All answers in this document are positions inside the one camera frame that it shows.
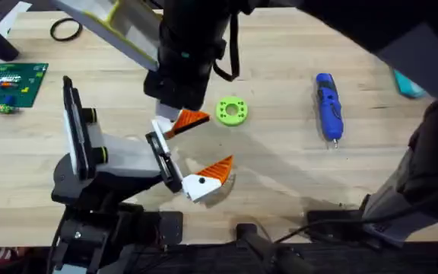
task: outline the black cable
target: black cable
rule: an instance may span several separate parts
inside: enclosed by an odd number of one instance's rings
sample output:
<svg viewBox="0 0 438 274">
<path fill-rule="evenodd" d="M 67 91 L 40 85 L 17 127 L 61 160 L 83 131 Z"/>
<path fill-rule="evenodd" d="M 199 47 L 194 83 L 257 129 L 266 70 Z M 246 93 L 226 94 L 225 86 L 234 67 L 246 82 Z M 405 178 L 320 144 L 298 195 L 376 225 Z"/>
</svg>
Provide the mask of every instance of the black cable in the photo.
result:
<svg viewBox="0 0 438 274">
<path fill-rule="evenodd" d="M 169 261 L 169 260 L 175 258 L 176 256 L 177 256 L 177 254 L 165 256 L 164 258 L 162 258 L 162 260 L 156 262 L 153 265 L 151 263 L 149 263 L 145 268 L 141 269 L 139 273 L 144 274 L 144 273 L 154 269 L 155 267 L 158 267 L 158 266 L 164 264 L 166 261 Z"/>
<path fill-rule="evenodd" d="M 162 5 L 158 4 L 158 2 L 156 2 L 155 0 L 148 0 L 148 1 L 151 2 L 151 4 L 157 6 L 157 8 L 163 9 Z"/>
<path fill-rule="evenodd" d="M 67 22 L 67 21 L 72 21 L 78 24 L 78 29 L 77 31 L 72 34 L 69 37 L 64 37 L 64 38 L 58 38 L 55 36 L 55 30 L 57 29 L 58 26 L 60 26 L 60 24 Z M 79 37 L 79 35 L 81 35 L 82 33 L 82 24 L 77 22 L 76 20 L 74 20 L 74 18 L 63 18 L 60 20 L 57 20 L 55 23 L 53 23 L 52 27 L 50 28 L 50 36 L 55 40 L 55 41 L 59 41 L 59 42 L 67 42 L 67 41 L 72 41 L 73 39 Z"/>
<path fill-rule="evenodd" d="M 66 206 L 64 212 L 62 213 L 62 217 L 60 218 L 59 225 L 57 226 L 57 230 L 55 231 L 55 234 L 53 235 L 52 245 L 50 246 L 49 255 L 46 258 L 46 274 L 52 273 L 53 254 L 55 253 L 55 247 L 57 245 L 57 240 L 59 239 L 59 234 L 60 234 L 60 231 L 62 230 L 64 220 L 67 218 L 67 214 L 68 214 L 68 207 Z"/>
<path fill-rule="evenodd" d="M 303 232 L 309 228 L 312 228 L 312 227 L 318 226 L 318 225 L 327 225 L 327 224 L 365 225 L 365 224 L 372 224 L 372 223 L 381 223 L 381 222 L 385 222 L 385 221 L 392 221 L 394 219 L 405 217 L 406 215 L 413 214 L 413 213 L 417 212 L 418 210 L 420 210 L 422 207 L 427 206 L 436 200 L 438 200 L 438 192 L 431 195 L 429 198 L 424 199 L 424 200 L 410 206 L 409 208 L 402 209 L 398 212 L 388 214 L 388 215 L 385 215 L 382 217 L 365 218 L 365 219 L 361 219 L 361 220 L 357 220 L 357 219 L 326 219 L 326 220 L 315 221 L 315 222 L 312 222 L 308 225 L 304 225 L 303 227 L 298 228 L 295 231 L 292 231 L 291 233 L 279 238 L 278 240 L 275 241 L 275 244 L 279 244 L 283 241 L 286 241 L 286 240 L 290 239 L 291 237 L 299 234 L 300 232 Z"/>
<path fill-rule="evenodd" d="M 229 26 L 229 55 L 231 59 L 231 74 L 229 75 L 224 70 L 222 70 L 222 68 L 219 68 L 215 60 L 212 64 L 212 68 L 214 69 L 216 74 L 226 81 L 233 81 L 234 79 L 236 79 L 236 77 L 240 75 L 240 54 L 237 46 L 237 36 L 239 33 L 237 16 L 237 13 L 233 13 L 231 15 L 231 22 Z"/>
</svg>

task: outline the cable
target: cable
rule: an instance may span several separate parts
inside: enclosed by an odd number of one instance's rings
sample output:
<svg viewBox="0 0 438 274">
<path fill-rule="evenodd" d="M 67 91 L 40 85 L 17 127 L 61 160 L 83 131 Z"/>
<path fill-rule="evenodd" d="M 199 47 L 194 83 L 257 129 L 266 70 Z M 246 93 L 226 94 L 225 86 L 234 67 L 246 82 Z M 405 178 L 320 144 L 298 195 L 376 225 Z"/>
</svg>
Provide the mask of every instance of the cable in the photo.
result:
<svg viewBox="0 0 438 274">
<path fill-rule="evenodd" d="M 55 253 L 55 247 L 57 245 L 57 240 L 59 239 L 60 231 L 62 230 L 62 226 L 64 224 L 64 220 L 67 218 L 68 214 L 68 207 L 65 207 L 65 210 L 62 214 L 62 217 L 60 218 L 59 225 L 57 226 L 57 230 L 55 231 L 55 234 L 53 235 L 52 239 L 52 245 L 50 246 L 49 256 L 46 258 L 46 274 L 52 273 L 52 258 L 53 254 Z"/>
<path fill-rule="evenodd" d="M 312 228 L 312 227 L 318 226 L 318 225 L 326 225 L 326 224 L 365 225 L 365 224 L 391 221 L 391 220 L 401 218 L 401 217 L 404 217 L 406 215 L 410 215 L 412 213 L 415 213 L 416 211 L 420 210 L 422 207 L 424 207 L 428 204 L 431 204 L 432 202 L 434 202 L 436 200 L 438 200 L 438 192 L 431 195 L 429 198 L 422 200 L 422 201 L 410 206 L 409 208 L 402 209 L 398 212 L 388 214 L 388 215 L 385 215 L 382 217 L 365 218 L 365 219 L 361 219 L 361 220 L 357 220 L 357 219 L 326 219 L 326 220 L 315 221 L 315 222 L 312 222 L 308 225 L 304 225 L 303 227 L 298 228 L 295 231 L 279 238 L 274 243 L 279 244 L 279 243 L 286 241 L 286 240 L 290 239 L 291 237 L 299 234 L 300 232 L 303 232 L 309 228 Z"/>
<path fill-rule="evenodd" d="M 231 59 L 231 74 L 229 75 L 227 74 L 227 72 L 222 70 L 222 68 L 217 65 L 217 62 L 215 60 L 212 64 L 212 68 L 214 69 L 216 74 L 226 81 L 233 81 L 234 79 L 236 79 L 236 77 L 240 75 L 240 54 L 237 47 L 237 36 L 239 33 L 237 16 L 237 13 L 233 13 L 231 15 L 229 26 L 229 55 Z"/>
<path fill-rule="evenodd" d="M 158 2 L 156 2 L 155 0 L 148 0 L 148 1 L 151 2 L 151 4 L 157 6 L 157 8 L 163 9 L 162 5 L 158 4 Z"/>
</svg>

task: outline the green 3d printed ring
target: green 3d printed ring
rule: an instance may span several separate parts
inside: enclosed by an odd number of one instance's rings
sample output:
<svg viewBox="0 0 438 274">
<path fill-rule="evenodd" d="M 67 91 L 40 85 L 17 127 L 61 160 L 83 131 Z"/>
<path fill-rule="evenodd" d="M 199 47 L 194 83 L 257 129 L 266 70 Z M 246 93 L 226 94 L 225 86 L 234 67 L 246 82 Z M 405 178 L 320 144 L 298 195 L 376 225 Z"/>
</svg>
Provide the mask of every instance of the green 3d printed ring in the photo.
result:
<svg viewBox="0 0 438 274">
<path fill-rule="evenodd" d="M 224 97 L 216 105 L 216 117 L 226 126 L 238 126 L 248 116 L 248 106 L 243 99 Z"/>
</svg>

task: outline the yellow part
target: yellow part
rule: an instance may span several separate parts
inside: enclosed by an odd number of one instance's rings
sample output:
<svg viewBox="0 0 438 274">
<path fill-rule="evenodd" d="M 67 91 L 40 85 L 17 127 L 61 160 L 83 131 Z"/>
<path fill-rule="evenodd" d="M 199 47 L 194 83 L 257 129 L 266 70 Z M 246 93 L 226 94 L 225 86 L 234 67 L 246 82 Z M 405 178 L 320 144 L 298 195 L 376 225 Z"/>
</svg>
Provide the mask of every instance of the yellow part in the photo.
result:
<svg viewBox="0 0 438 274">
<path fill-rule="evenodd" d="M 107 153 L 106 153 L 106 149 L 104 149 L 104 147 L 100 147 L 100 149 L 102 149 L 103 151 L 103 162 L 107 163 Z"/>
<path fill-rule="evenodd" d="M 144 4 L 146 7 L 148 7 L 153 13 L 154 11 L 150 8 L 150 6 Z M 121 41 L 123 41 L 124 43 L 127 43 L 130 47 L 132 47 L 134 50 L 136 50 L 137 52 L 139 52 L 142 56 L 144 56 L 146 59 L 152 61 L 153 63 L 157 63 L 156 60 L 154 60 L 151 56 L 149 56 L 145 51 L 143 51 L 142 49 L 138 48 L 134 43 L 132 43 L 131 41 L 129 41 L 128 39 L 126 39 L 126 37 L 124 35 L 122 35 L 119 31 L 113 29 L 113 27 L 111 27 L 110 25 L 110 21 L 113 19 L 113 15 L 116 13 L 117 8 L 119 7 L 119 1 L 117 1 L 114 6 L 113 9 L 111 10 L 111 12 L 109 13 L 109 16 L 106 18 L 105 21 L 102 21 L 100 18 L 98 18 L 96 15 L 92 14 L 89 11 L 83 11 L 83 14 L 87 15 L 90 19 L 96 21 L 98 24 L 102 25 L 105 29 L 107 29 L 108 31 L 112 32 L 114 35 L 116 35 Z"/>
<path fill-rule="evenodd" d="M 96 109 L 91 109 L 92 112 L 92 123 L 96 122 Z"/>
<path fill-rule="evenodd" d="M 107 15 L 107 18 L 105 20 L 105 22 L 107 24 L 111 24 L 111 20 L 113 19 L 113 16 L 116 13 L 116 11 L 118 10 L 120 4 L 121 4 L 121 1 L 116 1 L 116 3 L 114 4 L 113 8 L 111 9 L 111 12 Z"/>
</svg>

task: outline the green ring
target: green ring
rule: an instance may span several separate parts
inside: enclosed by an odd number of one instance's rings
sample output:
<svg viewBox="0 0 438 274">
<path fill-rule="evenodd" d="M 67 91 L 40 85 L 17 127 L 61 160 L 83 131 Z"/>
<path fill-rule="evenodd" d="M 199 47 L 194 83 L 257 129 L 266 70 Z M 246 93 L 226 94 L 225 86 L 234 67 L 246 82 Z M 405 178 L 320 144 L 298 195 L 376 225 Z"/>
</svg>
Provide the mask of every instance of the green ring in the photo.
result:
<svg viewBox="0 0 438 274">
<path fill-rule="evenodd" d="M 226 112 L 226 108 L 229 105 L 234 105 L 237 108 L 235 115 L 229 115 Z M 216 105 L 216 117 L 221 123 L 226 126 L 238 126 L 244 122 L 248 116 L 248 105 L 246 102 L 235 96 L 229 96 L 222 98 Z"/>
</svg>

